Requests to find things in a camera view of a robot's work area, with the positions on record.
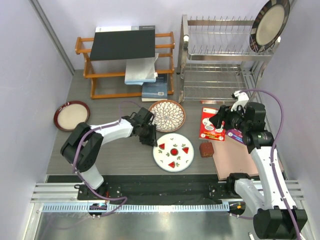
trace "red box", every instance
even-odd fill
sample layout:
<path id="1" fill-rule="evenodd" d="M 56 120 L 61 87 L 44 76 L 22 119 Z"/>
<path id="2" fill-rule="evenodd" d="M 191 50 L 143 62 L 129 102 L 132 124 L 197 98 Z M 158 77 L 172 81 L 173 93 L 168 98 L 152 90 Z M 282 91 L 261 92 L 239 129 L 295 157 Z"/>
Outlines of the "red box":
<path id="1" fill-rule="evenodd" d="M 216 115 L 217 112 L 218 110 L 214 108 L 202 108 L 199 139 L 217 140 L 220 142 L 225 141 L 226 131 L 223 128 L 216 129 L 214 125 L 209 121 L 209 118 Z"/>

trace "plate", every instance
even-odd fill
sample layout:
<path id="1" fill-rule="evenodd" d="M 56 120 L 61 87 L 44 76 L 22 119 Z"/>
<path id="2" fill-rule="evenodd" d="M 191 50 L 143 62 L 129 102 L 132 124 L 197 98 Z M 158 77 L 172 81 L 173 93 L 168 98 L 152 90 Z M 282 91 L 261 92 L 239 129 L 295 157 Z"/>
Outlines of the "plate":
<path id="1" fill-rule="evenodd" d="M 163 133 L 178 130 L 186 120 L 184 108 L 172 100 L 157 101 L 149 111 L 154 114 L 153 123 L 156 124 L 156 130 Z"/>
<path id="2" fill-rule="evenodd" d="M 158 146 L 153 147 L 153 157 L 163 170 L 171 173 L 181 172 L 194 160 L 194 147 L 185 136 L 168 133 L 157 142 Z"/>
<path id="3" fill-rule="evenodd" d="M 86 122 L 90 109 L 82 101 L 68 101 L 60 106 L 54 114 L 53 122 L 62 131 L 72 131 L 79 123 Z"/>
<path id="4" fill-rule="evenodd" d="M 289 0 L 269 0 L 253 22 L 249 39 L 250 48 L 256 53 L 270 48 L 284 30 L 289 13 Z"/>

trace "white wall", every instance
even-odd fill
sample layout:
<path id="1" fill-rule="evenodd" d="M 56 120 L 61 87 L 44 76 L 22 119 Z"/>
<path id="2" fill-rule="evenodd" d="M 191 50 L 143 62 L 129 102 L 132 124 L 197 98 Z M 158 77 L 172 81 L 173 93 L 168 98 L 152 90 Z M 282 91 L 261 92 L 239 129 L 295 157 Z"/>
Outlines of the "white wall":
<path id="1" fill-rule="evenodd" d="M 277 95 L 285 120 L 278 148 L 290 178 L 298 179 L 313 224 L 320 223 L 320 111 L 319 39 L 320 2 L 297 1 L 281 35 L 279 48 L 269 63 L 261 88 Z M 264 97 L 274 132 L 280 124 L 279 107 Z"/>
<path id="2" fill-rule="evenodd" d="M 173 31 L 177 66 L 181 18 L 256 17 L 267 0 L 39 0 L 75 69 L 84 59 L 75 53 L 77 37 L 90 38 L 97 26 L 155 25 L 156 33 Z"/>
<path id="3" fill-rule="evenodd" d="M 72 76 L 29 1 L 0 1 L 0 35 L 0 239 L 20 240 Z"/>

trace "metal pole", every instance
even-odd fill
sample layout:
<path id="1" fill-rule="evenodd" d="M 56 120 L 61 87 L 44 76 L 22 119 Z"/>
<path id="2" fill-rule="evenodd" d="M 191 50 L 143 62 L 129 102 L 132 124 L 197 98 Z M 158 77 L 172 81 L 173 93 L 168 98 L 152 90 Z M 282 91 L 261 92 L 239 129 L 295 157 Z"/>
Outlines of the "metal pole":
<path id="1" fill-rule="evenodd" d="M 294 8 L 296 2 L 297 2 L 297 0 L 291 0 L 290 1 L 290 11 Z"/>
<path id="2" fill-rule="evenodd" d="M 51 38 L 55 48 L 57 49 L 58 53 L 60 54 L 62 60 L 64 61 L 65 65 L 73 75 L 75 73 L 75 69 L 68 58 L 64 48 L 62 47 L 62 44 L 60 43 L 53 27 L 51 26 L 44 10 L 42 9 L 40 3 L 38 0 L 29 0 L 30 4 L 32 5 L 35 13 L 38 15 L 40 21 L 42 22 L 42 25 L 44 26 L 46 32 L 48 33 L 49 37 Z"/>

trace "dish rack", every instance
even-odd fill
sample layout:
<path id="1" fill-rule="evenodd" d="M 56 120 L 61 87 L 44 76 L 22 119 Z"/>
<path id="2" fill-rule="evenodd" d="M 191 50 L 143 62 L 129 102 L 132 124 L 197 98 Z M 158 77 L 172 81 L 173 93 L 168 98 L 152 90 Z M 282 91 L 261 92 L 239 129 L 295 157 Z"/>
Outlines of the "dish rack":
<path id="1" fill-rule="evenodd" d="M 107 81 L 110 77 L 124 77 L 126 74 L 126 59 L 119 60 L 90 60 L 91 48 L 94 42 L 93 37 L 78 37 L 75 44 L 75 53 L 83 54 L 84 70 L 83 76 L 91 79 L 90 97 L 92 99 L 108 99 L 108 98 L 128 98 L 141 96 L 141 91 L 124 92 L 113 94 L 96 94 L 98 80 Z M 173 49 L 175 48 L 174 33 L 157 33 L 155 34 L 155 53 L 158 53 L 158 59 L 155 62 L 155 71 L 158 74 L 169 74 L 168 94 L 174 94 L 173 73 L 175 72 Z"/>
<path id="2" fill-rule="evenodd" d="M 234 103 L 234 91 L 256 88 L 277 50 L 279 37 L 269 49 L 250 46 L 252 18 L 189 18 L 182 15 L 177 74 L 179 103 L 202 101 Z M 257 96 L 251 94 L 251 100 Z"/>

